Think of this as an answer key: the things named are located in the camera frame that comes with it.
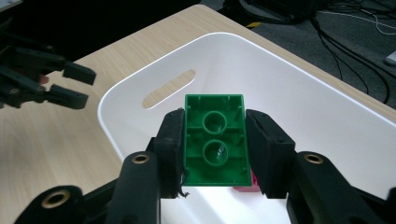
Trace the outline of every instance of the green lego brick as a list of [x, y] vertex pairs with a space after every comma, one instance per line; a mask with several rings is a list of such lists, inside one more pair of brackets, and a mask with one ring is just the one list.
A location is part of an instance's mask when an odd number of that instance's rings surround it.
[[185, 186], [250, 186], [243, 95], [185, 98]]

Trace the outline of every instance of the white container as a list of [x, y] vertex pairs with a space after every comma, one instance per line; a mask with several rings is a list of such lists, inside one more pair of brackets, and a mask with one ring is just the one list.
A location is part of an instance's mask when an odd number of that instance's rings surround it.
[[[186, 71], [191, 83], [152, 108], [144, 99]], [[146, 149], [163, 116], [187, 93], [241, 93], [245, 108], [269, 114], [297, 151], [329, 158], [349, 183], [381, 198], [396, 186], [396, 124], [246, 39], [204, 35], [115, 85], [98, 116], [119, 156]], [[285, 200], [232, 188], [184, 188], [187, 199], [162, 200], [163, 223], [288, 223]]]

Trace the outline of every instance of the wooden table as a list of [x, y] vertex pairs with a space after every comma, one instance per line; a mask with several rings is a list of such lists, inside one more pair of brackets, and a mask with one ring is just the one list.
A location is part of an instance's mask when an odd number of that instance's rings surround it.
[[396, 122], [393, 109], [210, 8], [190, 7], [78, 60], [97, 73], [93, 86], [62, 78], [60, 73], [49, 75], [50, 83], [90, 95], [83, 110], [48, 103], [0, 110], [0, 223], [13, 222], [46, 189], [76, 185], [87, 193], [117, 178], [121, 160], [99, 125], [96, 111], [100, 99], [110, 87], [143, 66], [213, 32], [240, 35]]

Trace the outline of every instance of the bin handle cutout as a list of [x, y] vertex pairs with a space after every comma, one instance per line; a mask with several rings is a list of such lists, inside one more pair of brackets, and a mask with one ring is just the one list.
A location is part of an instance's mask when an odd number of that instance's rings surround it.
[[190, 69], [170, 80], [169, 82], [163, 84], [160, 88], [152, 91], [143, 99], [143, 108], [151, 109], [155, 105], [164, 101], [166, 98], [188, 86], [190, 83], [192, 83], [194, 78], [195, 70]]

